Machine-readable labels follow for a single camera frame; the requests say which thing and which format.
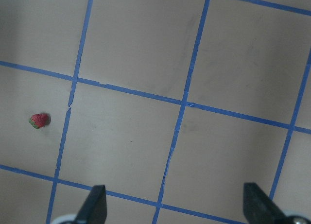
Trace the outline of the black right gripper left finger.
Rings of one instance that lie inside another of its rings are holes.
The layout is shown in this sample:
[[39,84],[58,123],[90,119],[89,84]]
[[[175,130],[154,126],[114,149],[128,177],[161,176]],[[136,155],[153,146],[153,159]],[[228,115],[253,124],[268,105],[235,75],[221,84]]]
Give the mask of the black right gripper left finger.
[[104,224],[107,218],[105,185],[93,186],[72,224]]

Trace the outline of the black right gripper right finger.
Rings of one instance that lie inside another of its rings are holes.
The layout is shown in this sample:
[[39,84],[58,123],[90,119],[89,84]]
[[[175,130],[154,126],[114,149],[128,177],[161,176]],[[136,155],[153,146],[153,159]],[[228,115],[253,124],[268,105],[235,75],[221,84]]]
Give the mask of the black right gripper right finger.
[[256,183],[243,185],[243,214],[249,224],[309,224],[310,219],[285,214]]

